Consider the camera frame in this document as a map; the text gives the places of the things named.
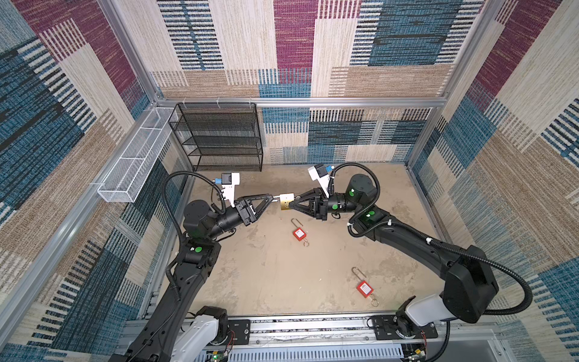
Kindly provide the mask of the aluminium front rail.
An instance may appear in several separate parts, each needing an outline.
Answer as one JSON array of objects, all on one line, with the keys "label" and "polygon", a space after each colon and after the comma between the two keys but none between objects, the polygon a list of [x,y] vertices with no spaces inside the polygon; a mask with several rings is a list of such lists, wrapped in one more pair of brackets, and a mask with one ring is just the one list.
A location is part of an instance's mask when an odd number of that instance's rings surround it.
[{"label": "aluminium front rail", "polygon": [[484,317],[478,324],[453,321],[447,331],[432,322],[437,339],[384,340],[366,325],[374,315],[393,312],[322,313],[310,315],[232,316],[250,319],[250,343],[204,348],[197,361],[424,361],[439,351],[441,361],[513,361],[497,324]]}]

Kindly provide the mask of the brass padlock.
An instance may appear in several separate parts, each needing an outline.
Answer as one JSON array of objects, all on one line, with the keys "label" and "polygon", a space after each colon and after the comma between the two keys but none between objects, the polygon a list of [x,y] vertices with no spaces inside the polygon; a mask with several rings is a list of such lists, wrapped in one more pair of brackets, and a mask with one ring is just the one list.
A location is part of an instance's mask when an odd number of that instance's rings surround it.
[{"label": "brass padlock", "polygon": [[294,193],[286,193],[274,196],[274,201],[279,203],[280,209],[286,211],[290,209],[290,203],[295,200]]}]

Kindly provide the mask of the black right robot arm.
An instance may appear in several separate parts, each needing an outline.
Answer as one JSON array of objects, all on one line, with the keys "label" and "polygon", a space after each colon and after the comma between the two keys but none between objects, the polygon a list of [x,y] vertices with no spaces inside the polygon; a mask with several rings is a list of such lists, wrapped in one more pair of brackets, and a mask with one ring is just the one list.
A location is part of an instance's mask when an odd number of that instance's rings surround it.
[{"label": "black right robot arm", "polygon": [[[474,245],[468,248],[434,238],[381,209],[378,177],[367,166],[347,162],[336,167],[317,164],[309,169],[319,187],[295,197],[291,210],[317,220],[330,214],[350,214],[348,234],[369,238],[411,257],[434,272],[444,283],[438,294],[419,299],[410,297],[397,310],[395,321],[401,333],[412,334],[418,327],[434,321],[455,320],[475,324],[484,315],[515,315],[533,301],[529,283],[510,268],[488,259]],[[499,285],[494,275],[500,271],[523,290],[523,299],[515,306],[492,309]]]}]

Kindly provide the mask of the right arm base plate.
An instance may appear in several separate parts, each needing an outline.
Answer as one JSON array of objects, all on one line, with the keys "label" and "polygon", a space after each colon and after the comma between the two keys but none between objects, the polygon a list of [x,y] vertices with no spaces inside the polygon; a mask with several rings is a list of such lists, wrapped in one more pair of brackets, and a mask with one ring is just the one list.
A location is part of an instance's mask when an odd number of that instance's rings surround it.
[{"label": "right arm base plate", "polygon": [[380,341],[437,339],[439,336],[434,324],[419,327],[406,317],[396,315],[374,315],[366,320],[366,325],[375,333],[375,338]]}]

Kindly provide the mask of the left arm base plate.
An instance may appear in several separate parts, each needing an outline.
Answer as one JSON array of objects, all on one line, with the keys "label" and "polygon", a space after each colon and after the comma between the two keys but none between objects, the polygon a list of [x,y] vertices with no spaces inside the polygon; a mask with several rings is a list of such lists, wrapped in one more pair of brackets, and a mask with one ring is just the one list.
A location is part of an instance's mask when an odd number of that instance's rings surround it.
[{"label": "left arm base plate", "polygon": [[225,348],[250,343],[251,321],[250,319],[229,320],[225,337],[217,337],[207,344],[207,348]]}]

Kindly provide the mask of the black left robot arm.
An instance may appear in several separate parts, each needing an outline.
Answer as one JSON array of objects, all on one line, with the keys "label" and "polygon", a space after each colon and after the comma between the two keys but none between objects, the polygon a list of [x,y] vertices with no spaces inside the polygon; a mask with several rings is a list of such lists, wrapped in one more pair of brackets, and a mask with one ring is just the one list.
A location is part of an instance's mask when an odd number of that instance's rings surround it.
[{"label": "black left robot arm", "polygon": [[240,226],[255,223],[274,201],[270,194],[238,198],[228,207],[196,200],[185,207],[184,224],[170,219],[179,238],[179,251],[165,274],[169,281],[152,317],[124,354],[112,361],[192,361],[212,342],[228,338],[225,309],[200,310],[190,327],[180,329],[198,292],[217,263],[221,241],[234,235]]}]

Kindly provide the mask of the white mesh wall basket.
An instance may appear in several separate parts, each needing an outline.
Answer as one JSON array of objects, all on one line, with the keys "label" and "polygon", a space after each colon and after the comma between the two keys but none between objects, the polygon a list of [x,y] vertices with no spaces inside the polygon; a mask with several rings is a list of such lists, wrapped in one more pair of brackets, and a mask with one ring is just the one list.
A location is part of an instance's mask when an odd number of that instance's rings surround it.
[{"label": "white mesh wall basket", "polygon": [[134,203],[161,154],[171,130],[172,108],[149,112],[121,156],[101,182],[99,196],[108,203]]}]

